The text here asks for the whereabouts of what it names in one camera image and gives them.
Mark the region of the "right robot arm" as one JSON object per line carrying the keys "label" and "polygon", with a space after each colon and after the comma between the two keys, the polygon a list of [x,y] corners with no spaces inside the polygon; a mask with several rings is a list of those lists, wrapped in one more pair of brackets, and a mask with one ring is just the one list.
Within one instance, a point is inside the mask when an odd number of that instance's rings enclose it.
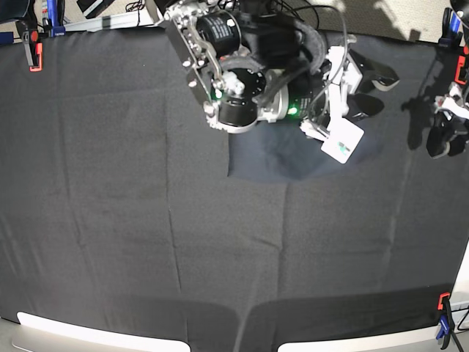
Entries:
{"label": "right robot arm", "polygon": [[330,44],[281,1],[170,1],[163,18],[188,86],[216,130],[293,121],[345,163],[364,135],[358,121],[383,108],[364,88],[386,92],[399,83],[391,67],[354,51],[347,31]]}

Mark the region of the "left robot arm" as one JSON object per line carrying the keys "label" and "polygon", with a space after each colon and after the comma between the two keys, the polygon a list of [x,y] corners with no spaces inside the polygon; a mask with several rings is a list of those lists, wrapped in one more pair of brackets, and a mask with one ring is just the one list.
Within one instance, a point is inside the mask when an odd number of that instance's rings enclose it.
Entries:
{"label": "left robot arm", "polygon": [[453,157],[463,153],[468,146],[468,2],[451,1],[445,9],[439,44],[458,48],[459,55],[454,80],[448,92],[437,96],[433,103],[434,119],[426,150],[431,158]]}

